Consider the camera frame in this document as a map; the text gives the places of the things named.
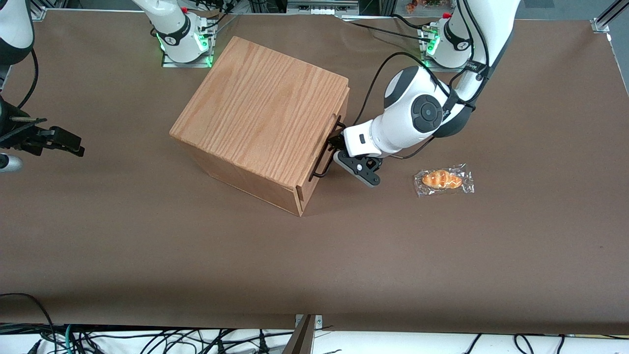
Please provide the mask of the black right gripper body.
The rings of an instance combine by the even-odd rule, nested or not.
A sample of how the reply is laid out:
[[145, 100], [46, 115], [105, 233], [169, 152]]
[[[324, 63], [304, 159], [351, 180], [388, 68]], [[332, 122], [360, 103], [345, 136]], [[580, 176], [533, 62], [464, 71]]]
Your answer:
[[27, 140], [41, 140], [39, 132], [43, 131], [43, 128], [38, 127], [38, 124], [46, 121], [45, 118], [2, 114], [0, 148], [25, 151]]

